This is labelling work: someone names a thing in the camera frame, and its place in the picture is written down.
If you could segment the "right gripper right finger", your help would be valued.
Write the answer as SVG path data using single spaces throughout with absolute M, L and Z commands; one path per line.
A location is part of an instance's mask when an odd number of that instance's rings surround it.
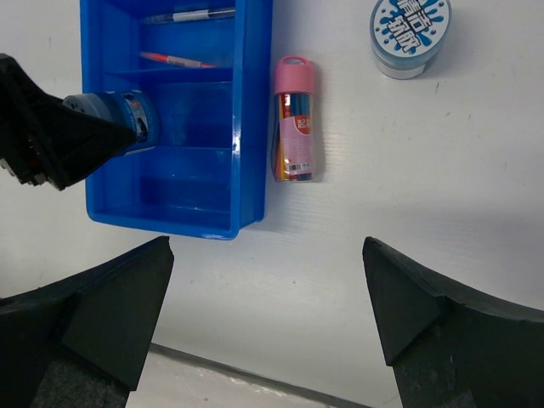
M 439 274 L 368 237 L 362 258 L 404 407 L 541 407 L 543 313 Z

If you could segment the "orange thin pen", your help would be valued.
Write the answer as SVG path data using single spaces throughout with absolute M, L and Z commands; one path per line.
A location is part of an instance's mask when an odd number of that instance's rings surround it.
M 139 52 L 139 57 L 144 60 L 154 61 L 158 63 L 176 65 L 184 68 L 216 68 L 216 65 L 209 64 L 194 59 L 186 59 L 178 56 L 152 53 L 152 52 Z

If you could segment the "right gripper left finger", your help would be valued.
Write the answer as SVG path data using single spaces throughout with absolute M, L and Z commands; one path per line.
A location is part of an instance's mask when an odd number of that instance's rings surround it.
M 166 236 L 1 301 L 3 407 L 124 407 L 173 271 Z

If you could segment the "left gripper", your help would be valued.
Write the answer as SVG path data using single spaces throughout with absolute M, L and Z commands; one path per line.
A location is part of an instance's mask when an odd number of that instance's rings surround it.
M 1 55 L 1 168 L 21 184 L 64 190 L 135 142 L 132 129 L 63 106 Z

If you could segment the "blue tape roll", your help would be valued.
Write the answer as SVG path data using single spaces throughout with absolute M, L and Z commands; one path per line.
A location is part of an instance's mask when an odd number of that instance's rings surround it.
M 63 106 L 82 114 L 131 128 L 136 142 L 123 156 L 154 149 L 159 142 L 161 122 L 155 104 L 139 90 L 69 95 Z
M 397 80 L 419 77 L 442 49 L 451 16 L 447 0 L 378 1 L 370 17 L 370 34 L 379 71 Z

